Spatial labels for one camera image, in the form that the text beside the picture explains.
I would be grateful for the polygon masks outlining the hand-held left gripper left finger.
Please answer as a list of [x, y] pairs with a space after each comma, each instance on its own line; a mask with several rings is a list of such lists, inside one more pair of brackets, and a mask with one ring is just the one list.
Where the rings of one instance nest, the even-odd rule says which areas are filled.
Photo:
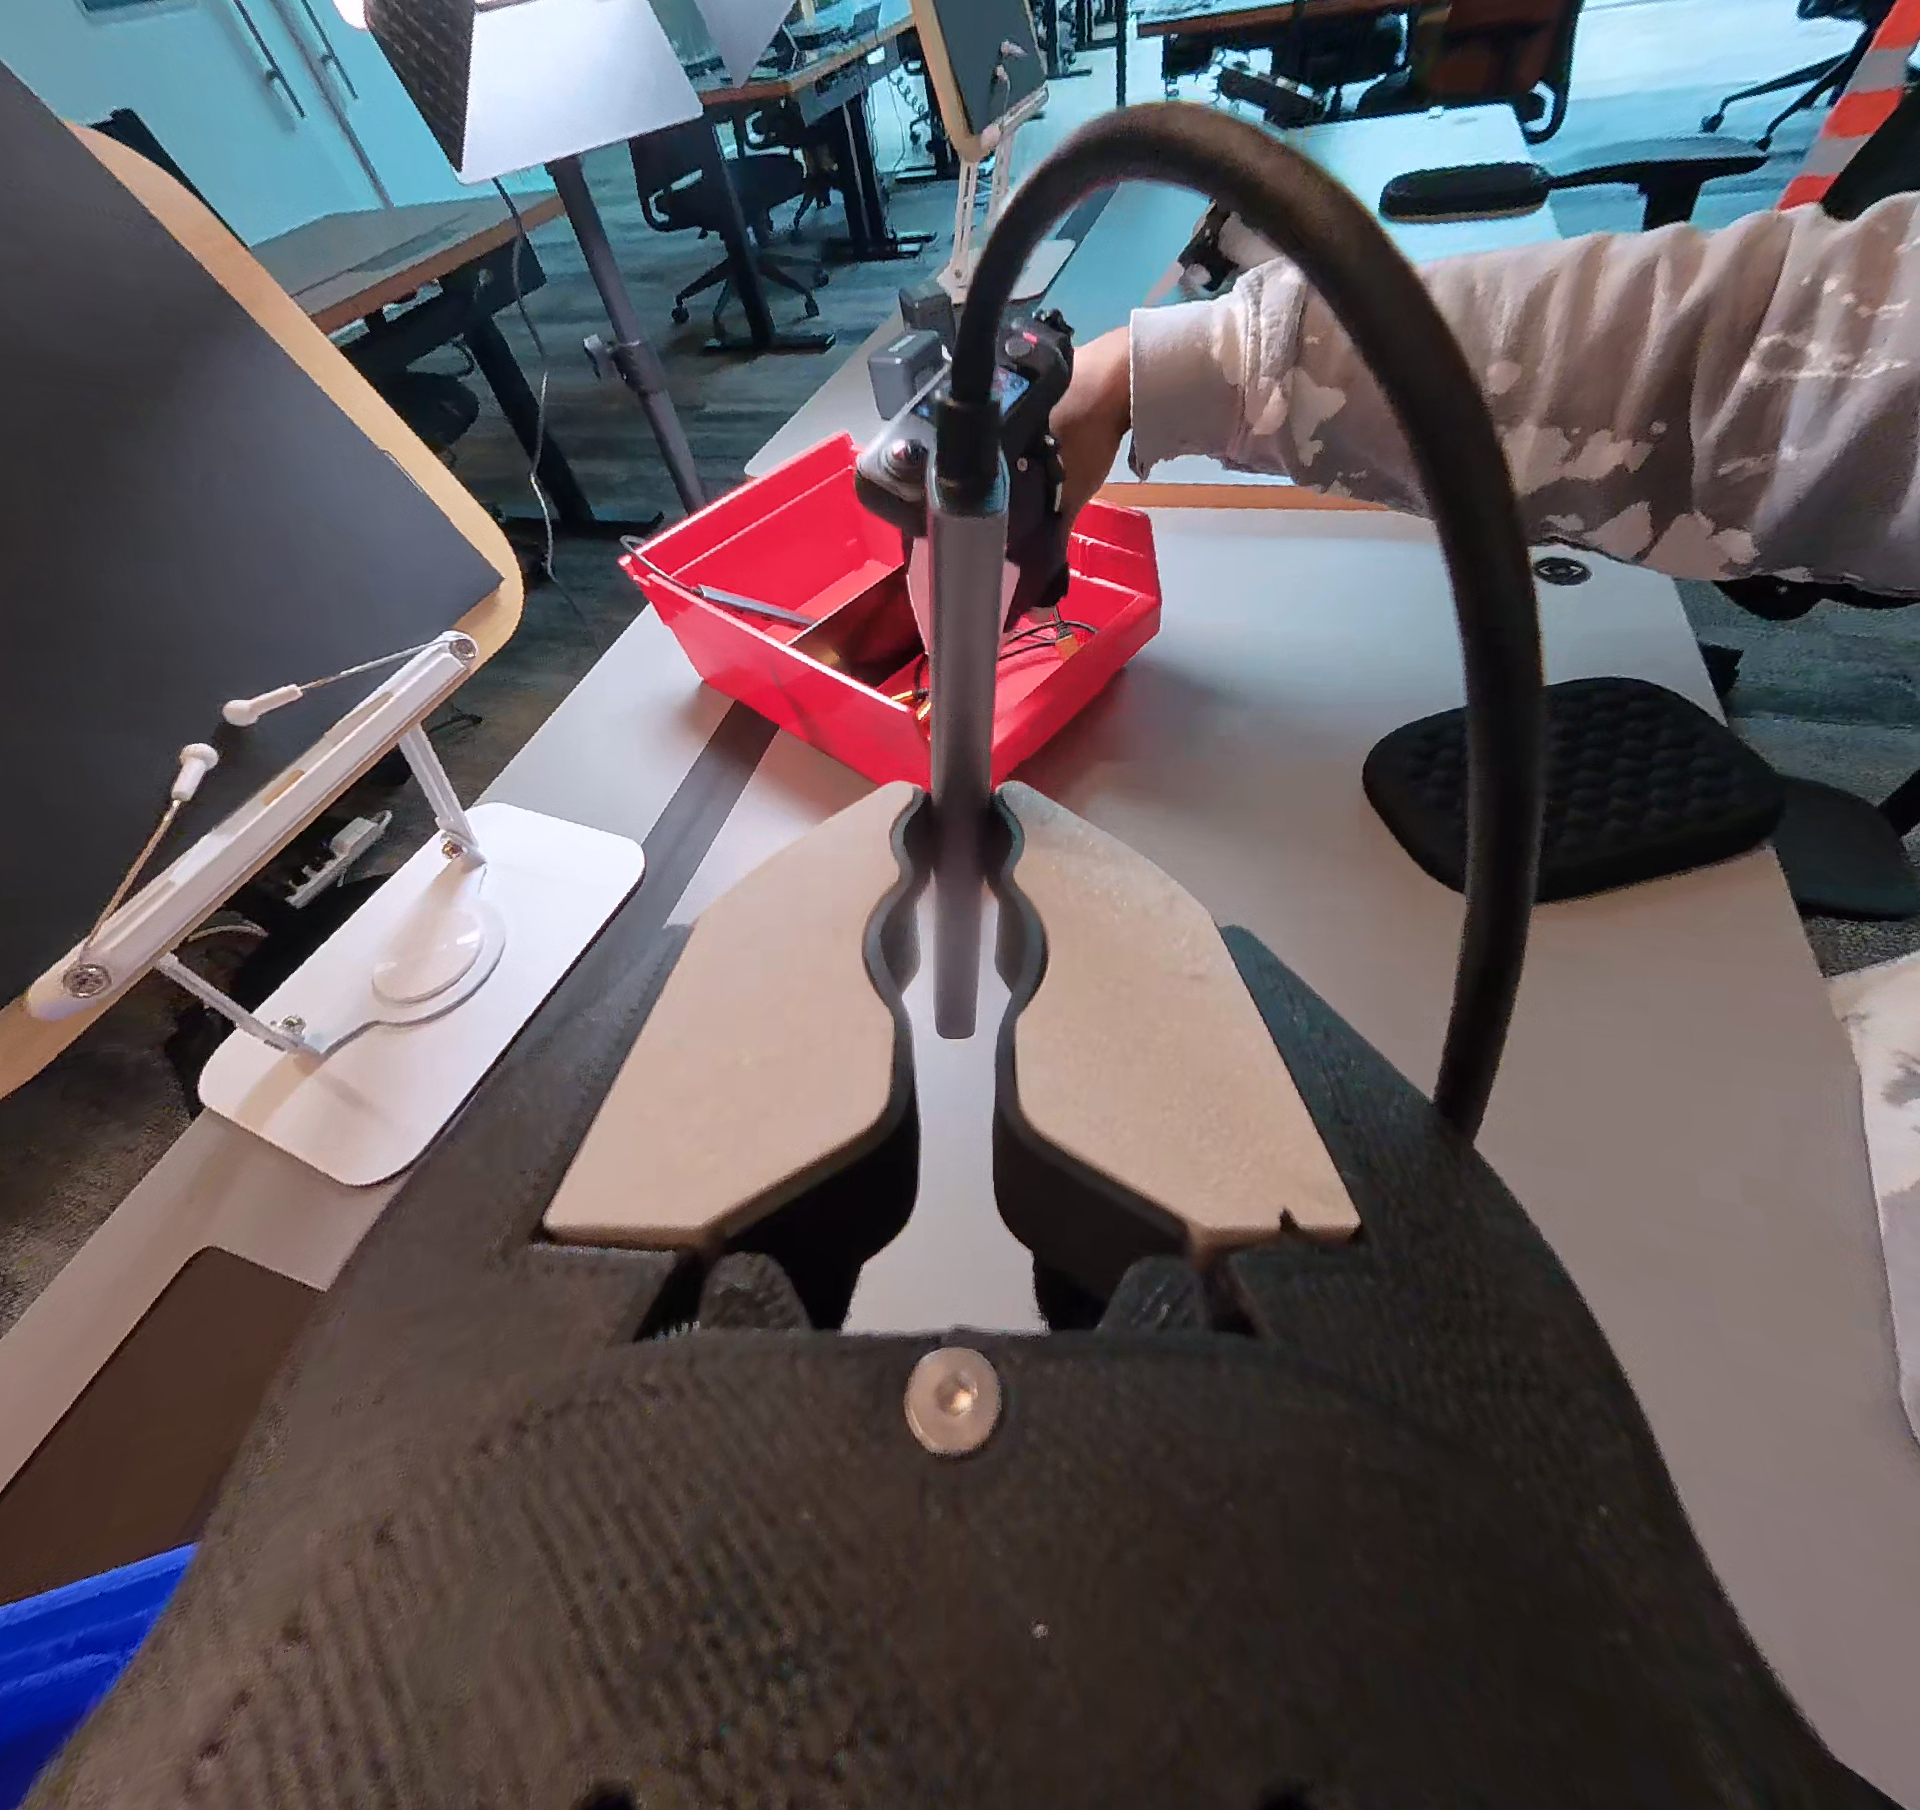
[[883, 1135], [905, 1085], [870, 932], [920, 794], [875, 788], [698, 915], [546, 1203], [551, 1239], [716, 1251]]

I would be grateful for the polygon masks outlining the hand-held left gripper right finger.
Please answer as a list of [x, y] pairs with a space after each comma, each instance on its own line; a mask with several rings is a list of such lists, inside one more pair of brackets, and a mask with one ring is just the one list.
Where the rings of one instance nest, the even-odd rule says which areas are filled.
[[1355, 1200], [1222, 928], [1041, 791], [1008, 830], [994, 1195], [1042, 1264], [1344, 1243]]

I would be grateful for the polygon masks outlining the red plastic bin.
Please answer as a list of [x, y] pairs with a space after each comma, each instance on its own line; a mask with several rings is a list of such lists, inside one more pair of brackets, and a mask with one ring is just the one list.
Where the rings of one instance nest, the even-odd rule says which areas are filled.
[[[771, 474], [741, 481], [704, 510], [659, 532], [647, 551], [675, 577], [816, 620], [879, 577], [905, 580], [898, 530], [857, 499], [848, 436], [824, 439]], [[996, 783], [1008, 780], [1082, 716], [1161, 623], [1154, 532], [1145, 512], [1092, 504], [1071, 530], [1067, 552], [1064, 598], [1037, 613], [1096, 623], [1102, 634], [1064, 663], [998, 672]], [[673, 582], [636, 575], [626, 557], [617, 566], [709, 689], [875, 784], [929, 786], [931, 678], [925, 663], [881, 689], [867, 689], [797, 655], [790, 645], [803, 629], [735, 615], [683, 595]]]

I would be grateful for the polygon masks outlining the person's right forearm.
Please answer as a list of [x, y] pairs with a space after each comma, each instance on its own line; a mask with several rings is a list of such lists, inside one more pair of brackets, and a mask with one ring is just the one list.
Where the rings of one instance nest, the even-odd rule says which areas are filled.
[[[1917, 591], [1917, 197], [1421, 266], [1526, 539], [1672, 577]], [[1413, 510], [1412, 451], [1288, 263], [1131, 318], [1131, 466], [1206, 456]]]

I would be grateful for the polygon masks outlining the person's right hand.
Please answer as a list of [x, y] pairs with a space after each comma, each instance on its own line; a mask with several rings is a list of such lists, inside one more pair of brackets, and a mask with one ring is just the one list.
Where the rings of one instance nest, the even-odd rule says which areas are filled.
[[1118, 325], [1076, 347], [1069, 385], [1052, 408], [1064, 521], [1107, 484], [1130, 429], [1131, 331]]

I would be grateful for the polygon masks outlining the black bin divider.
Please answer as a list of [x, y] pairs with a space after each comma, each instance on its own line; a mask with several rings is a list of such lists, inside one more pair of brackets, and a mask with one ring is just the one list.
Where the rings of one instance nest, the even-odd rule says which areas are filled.
[[925, 642], [898, 575], [879, 577], [808, 623], [790, 648], [867, 689], [881, 689], [925, 662]]

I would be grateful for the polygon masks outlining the wooden top desk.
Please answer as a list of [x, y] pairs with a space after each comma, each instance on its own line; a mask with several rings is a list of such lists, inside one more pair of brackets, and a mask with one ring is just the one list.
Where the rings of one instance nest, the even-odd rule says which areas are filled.
[[662, 518], [592, 509], [560, 443], [541, 421], [498, 318], [543, 285], [531, 231], [562, 217], [556, 193], [507, 209], [476, 197], [331, 213], [252, 249], [306, 315], [375, 385], [418, 380], [418, 363], [459, 347], [520, 453], [538, 499], [572, 533], [640, 539]]
[[864, 0], [852, 10], [864, 30], [806, 51], [785, 70], [732, 82], [724, 69], [689, 82], [715, 124], [741, 126], [755, 112], [774, 124], [771, 142], [824, 159], [825, 187], [839, 198], [847, 234], [832, 256], [857, 263], [916, 258], [931, 239], [889, 221], [867, 119], [867, 93], [901, 64], [910, 30], [909, 0]]

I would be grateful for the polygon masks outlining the black office chair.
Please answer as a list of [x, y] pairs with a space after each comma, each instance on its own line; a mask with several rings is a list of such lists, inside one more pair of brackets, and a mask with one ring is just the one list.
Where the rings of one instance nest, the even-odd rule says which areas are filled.
[[816, 290], [827, 284], [820, 263], [771, 249], [774, 213], [806, 192], [803, 160], [788, 151], [727, 155], [712, 120], [675, 124], [628, 143], [640, 215], [659, 234], [691, 231], [718, 237], [724, 256], [675, 292], [673, 325], [689, 321], [689, 300], [712, 290], [709, 313], [712, 352], [825, 352], [835, 335], [816, 325], [779, 327], [767, 290], [779, 287], [820, 319]]

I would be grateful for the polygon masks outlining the black board wooden rim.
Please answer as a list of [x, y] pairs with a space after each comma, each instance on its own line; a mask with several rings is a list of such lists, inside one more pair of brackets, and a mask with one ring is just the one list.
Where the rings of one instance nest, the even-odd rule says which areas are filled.
[[963, 160], [989, 155], [1042, 109], [1048, 88], [1028, 0], [909, 0], [948, 140]]
[[3, 1062], [514, 634], [492, 516], [205, 204], [3, 70]]

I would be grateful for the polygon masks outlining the white power strip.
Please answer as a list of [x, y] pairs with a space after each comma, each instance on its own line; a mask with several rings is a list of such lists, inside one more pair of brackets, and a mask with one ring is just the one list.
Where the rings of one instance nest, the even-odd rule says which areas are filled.
[[298, 879], [286, 893], [286, 904], [294, 911], [306, 909], [327, 888], [344, 882], [348, 872], [387, 836], [391, 821], [391, 810], [348, 817], [331, 836], [311, 848], [311, 855], [300, 864]]

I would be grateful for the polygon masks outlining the black oval pad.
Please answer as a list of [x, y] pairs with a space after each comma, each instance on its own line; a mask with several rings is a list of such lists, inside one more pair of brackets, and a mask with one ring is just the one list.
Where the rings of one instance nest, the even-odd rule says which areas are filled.
[[1378, 193], [1395, 223], [1513, 221], [1543, 211], [1552, 177], [1535, 163], [1499, 160], [1401, 170]]

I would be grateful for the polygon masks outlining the black honeycomb pad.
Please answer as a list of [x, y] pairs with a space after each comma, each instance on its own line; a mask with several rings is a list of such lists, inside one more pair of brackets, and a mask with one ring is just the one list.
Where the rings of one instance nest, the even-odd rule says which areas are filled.
[[[1661, 683], [1551, 683], [1544, 750], [1543, 904], [1743, 858], [1787, 813], [1787, 780], [1718, 718]], [[1387, 832], [1452, 893], [1465, 886], [1468, 780], [1461, 708], [1387, 734], [1362, 767], [1362, 788]]]

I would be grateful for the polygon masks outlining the studio light on stand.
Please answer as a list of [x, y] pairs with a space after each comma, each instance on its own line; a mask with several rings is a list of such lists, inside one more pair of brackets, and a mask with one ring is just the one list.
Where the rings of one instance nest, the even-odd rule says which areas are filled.
[[[798, 0], [691, 0], [734, 82]], [[586, 153], [704, 120], [653, 0], [334, 0], [371, 33], [462, 184], [546, 168], [610, 319], [610, 359], [682, 504], [706, 497], [583, 175]]]

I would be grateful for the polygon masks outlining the brown chair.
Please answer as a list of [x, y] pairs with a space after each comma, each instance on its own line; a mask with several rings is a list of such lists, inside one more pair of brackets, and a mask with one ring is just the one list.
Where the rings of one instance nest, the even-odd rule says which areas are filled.
[[1585, 0], [1452, 0], [1416, 76], [1420, 109], [1512, 107], [1544, 143], [1569, 107], [1572, 45]]

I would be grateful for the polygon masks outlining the person's torso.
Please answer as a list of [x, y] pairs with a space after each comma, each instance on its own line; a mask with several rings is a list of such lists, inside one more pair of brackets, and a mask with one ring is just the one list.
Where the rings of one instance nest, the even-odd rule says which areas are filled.
[[1829, 983], [1859, 1077], [1898, 1397], [1917, 1430], [1917, 952]]

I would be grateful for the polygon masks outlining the orange traffic cone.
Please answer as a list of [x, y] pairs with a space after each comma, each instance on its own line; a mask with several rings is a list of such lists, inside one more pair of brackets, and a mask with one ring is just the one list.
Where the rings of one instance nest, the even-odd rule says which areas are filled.
[[1908, 88], [1908, 63], [1916, 42], [1917, 10], [1898, 0], [1842, 83], [1799, 170], [1783, 190], [1778, 211], [1788, 213], [1822, 200], [1847, 165], [1866, 151], [1870, 137], [1890, 120]]

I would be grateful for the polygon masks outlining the blue plastic bin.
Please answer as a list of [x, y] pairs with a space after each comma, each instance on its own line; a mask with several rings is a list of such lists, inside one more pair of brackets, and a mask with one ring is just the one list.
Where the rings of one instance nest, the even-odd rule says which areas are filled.
[[122, 1677], [195, 1555], [188, 1544], [2, 1605], [2, 1805]]

